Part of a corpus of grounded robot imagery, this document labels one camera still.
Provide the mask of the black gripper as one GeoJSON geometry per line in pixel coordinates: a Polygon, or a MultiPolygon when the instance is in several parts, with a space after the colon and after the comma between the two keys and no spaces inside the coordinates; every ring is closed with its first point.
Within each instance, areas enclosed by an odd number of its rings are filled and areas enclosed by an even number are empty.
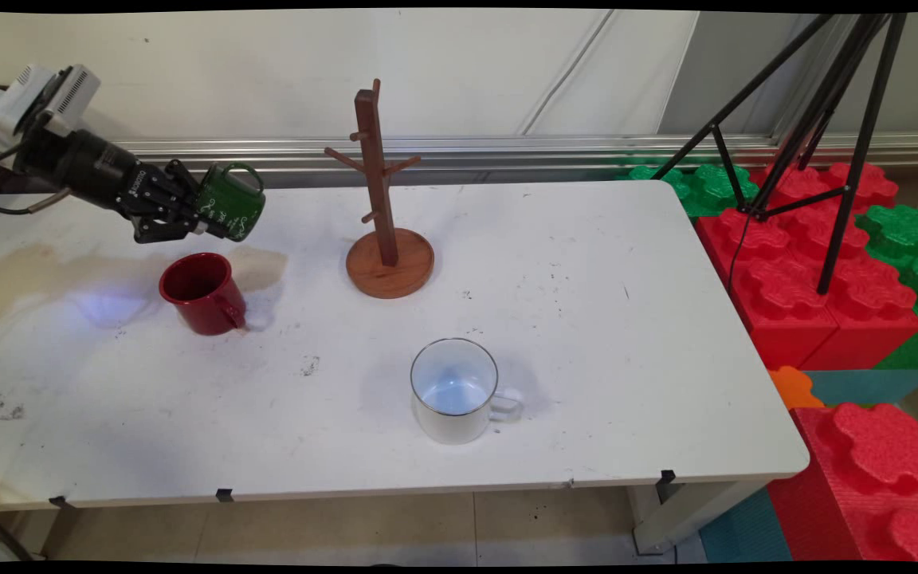
{"type": "MultiPolygon", "coordinates": [[[[87,130],[66,137],[40,130],[23,143],[23,149],[16,152],[15,171],[69,189],[77,199],[102,210],[132,217],[138,244],[181,241],[190,234],[226,238],[225,225],[200,214],[167,221],[167,208],[139,198],[141,188],[151,185],[157,168],[87,130]]],[[[205,190],[178,159],[163,168],[161,186],[175,201],[199,201],[205,190]]]]}

